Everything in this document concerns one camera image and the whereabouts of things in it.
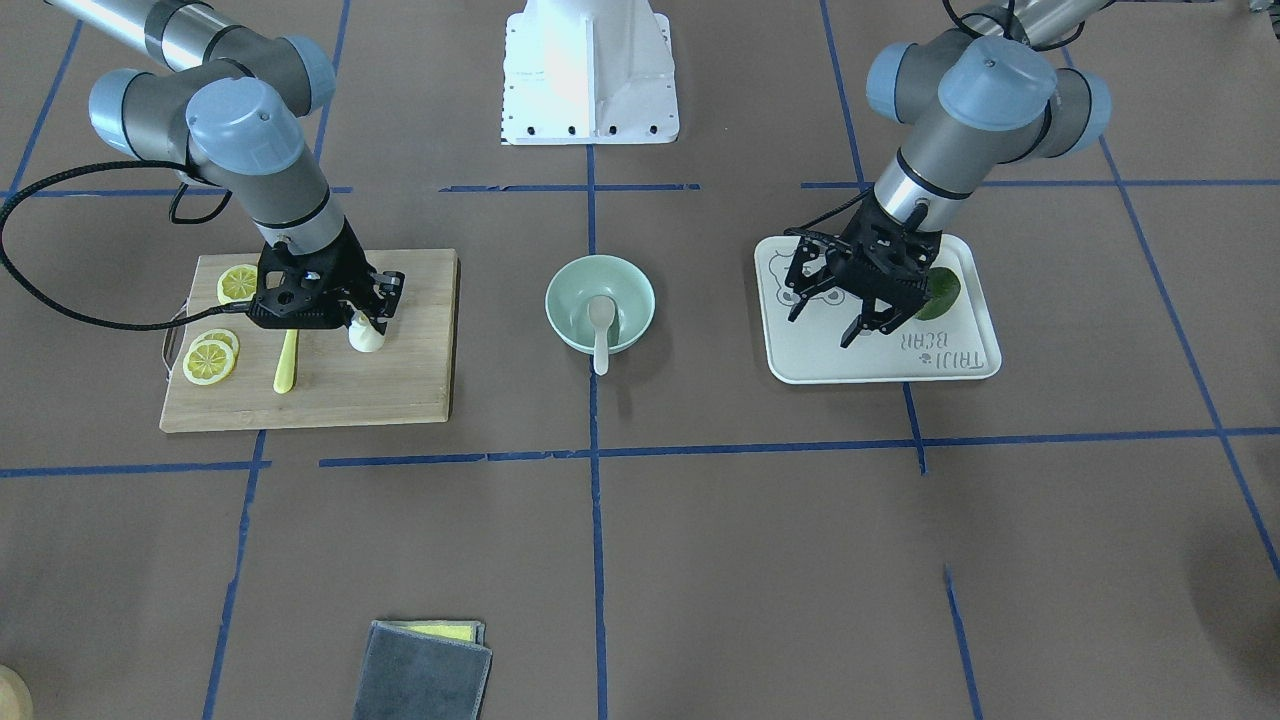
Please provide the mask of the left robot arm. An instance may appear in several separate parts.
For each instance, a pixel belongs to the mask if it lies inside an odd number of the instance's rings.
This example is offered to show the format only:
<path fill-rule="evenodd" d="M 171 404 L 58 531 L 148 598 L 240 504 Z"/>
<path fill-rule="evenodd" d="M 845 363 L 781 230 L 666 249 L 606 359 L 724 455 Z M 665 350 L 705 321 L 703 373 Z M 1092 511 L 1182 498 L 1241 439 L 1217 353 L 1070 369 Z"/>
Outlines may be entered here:
<path fill-rule="evenodd" d="M 1098 76 L 1052 67 L 1102 1 L 989 3 L 950 12 L 928 44 L 895 44 L 876 58 L 867 100 L 910 133 L 877 182 L 847 202 L 838 234 L 814 223 L 797 238 L 785 286 L 788 318 L 831 290 L 861 302 L 840 343 L 890 334 L 932 300 L 928 274 L 959 208 L 998 165 L 1060 158 L 1105 132 L 1112 96 Z"/>

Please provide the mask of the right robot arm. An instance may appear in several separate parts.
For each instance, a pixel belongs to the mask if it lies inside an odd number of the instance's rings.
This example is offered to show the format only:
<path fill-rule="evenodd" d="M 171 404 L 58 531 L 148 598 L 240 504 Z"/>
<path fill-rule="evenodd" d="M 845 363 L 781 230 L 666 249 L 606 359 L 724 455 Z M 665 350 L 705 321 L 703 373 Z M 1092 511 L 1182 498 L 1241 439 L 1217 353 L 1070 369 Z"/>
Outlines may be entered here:
<path fill-rule="evenodd" d="M 165 65 L 164 76 L 102 76 L 90 92 L 90 122 L 128 158 L 160 161 L 239 201 L 264 238 L 247 307 L 256 325 L 387 332 L 404 277 L 367 261 L 300 123 L 335 90 L 319 45 L 261 36 L 202 1 L 59 8 Z"/>

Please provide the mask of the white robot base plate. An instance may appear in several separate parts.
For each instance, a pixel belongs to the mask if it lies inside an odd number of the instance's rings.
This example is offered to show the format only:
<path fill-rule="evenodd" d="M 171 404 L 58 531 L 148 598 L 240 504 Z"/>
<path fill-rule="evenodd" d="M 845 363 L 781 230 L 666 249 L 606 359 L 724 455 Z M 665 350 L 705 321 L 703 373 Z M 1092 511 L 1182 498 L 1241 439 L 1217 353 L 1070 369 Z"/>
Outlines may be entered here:
<path fill-rule="evenodd" d="M 669 18 L 648 1 L 527 1 L 506 19 L 500 142 L 672 143 Z"/>

